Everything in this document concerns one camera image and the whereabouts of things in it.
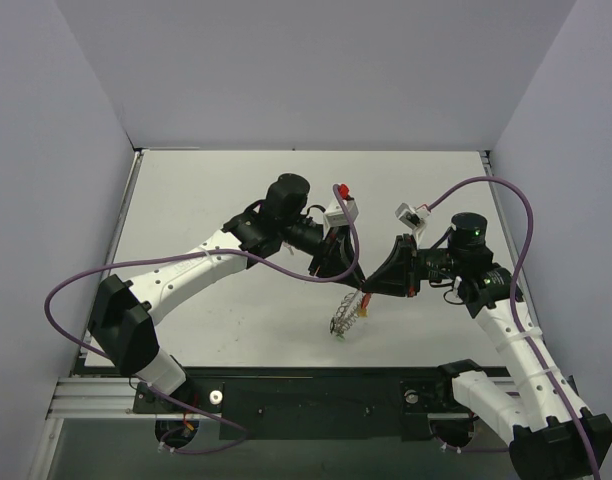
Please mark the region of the metal keyring disc with rings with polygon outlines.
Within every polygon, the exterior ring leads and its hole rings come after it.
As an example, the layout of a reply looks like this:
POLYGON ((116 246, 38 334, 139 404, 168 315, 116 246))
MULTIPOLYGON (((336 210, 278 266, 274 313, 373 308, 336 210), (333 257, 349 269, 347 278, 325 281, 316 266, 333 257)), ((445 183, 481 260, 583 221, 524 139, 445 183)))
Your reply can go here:
POLYGON ((359 318, 358 311, 362 309, 361 301, 363 293, 360 290, 354 290, 346 294, 334 314, 331 317, 330 322, 335 322, 336 330, 331 335, 344 336, 346 332, 355 324, 359 318))

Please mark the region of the red tag key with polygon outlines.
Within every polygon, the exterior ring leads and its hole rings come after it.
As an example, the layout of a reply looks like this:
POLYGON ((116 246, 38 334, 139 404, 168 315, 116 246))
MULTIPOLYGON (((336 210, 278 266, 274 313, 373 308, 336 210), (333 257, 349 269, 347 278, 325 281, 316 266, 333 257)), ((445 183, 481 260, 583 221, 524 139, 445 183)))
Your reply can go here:
POLYGON ((371 294, 370 293, 365 294, 361 301, 361 307, 366 308, 370 302, 370 299, 371 299, 371 294))

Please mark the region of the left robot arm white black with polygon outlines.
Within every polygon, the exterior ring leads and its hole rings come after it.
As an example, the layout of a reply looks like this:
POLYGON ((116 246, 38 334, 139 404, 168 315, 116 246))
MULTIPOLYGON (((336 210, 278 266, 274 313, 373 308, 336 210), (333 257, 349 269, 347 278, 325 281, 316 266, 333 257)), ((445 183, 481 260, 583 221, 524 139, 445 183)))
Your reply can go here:
POLYGON ((284 245, 310 256, 307 279, 358 289, 365 276, 358 262, 355 199, 346 185, 316 222, 304 209, 309 182, 285 173, 264 198, 232 217, 182 260, 128 280, 112 274, 94 300, 88 331, 101 352, 125 377, 137 376, 156 389, 167 410, 186 408, 197 392, 183 367, 159 344, 156 327, 195 294, 276 254, 284 245))

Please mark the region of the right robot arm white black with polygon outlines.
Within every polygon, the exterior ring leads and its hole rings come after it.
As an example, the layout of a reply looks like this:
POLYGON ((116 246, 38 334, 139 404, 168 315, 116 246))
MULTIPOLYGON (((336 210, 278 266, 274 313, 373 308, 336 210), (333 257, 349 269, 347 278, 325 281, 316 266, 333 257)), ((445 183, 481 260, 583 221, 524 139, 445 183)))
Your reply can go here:
POLYGON ((445 409, 461 405, 482 420, 507 445, 522 479, 597 478, 612 422, 591 412, 548 353, 511 272, 486 245, 486 218, 456 214, 443 240, 422 249, 427 215, 410 208, 398 213, 411 231, 397 236, 363 292, 411 298, 422 283, 449 287, 500 355, 515 392, 502 391, 481 366, 462 360, 441 366, 435 402, 445 409))

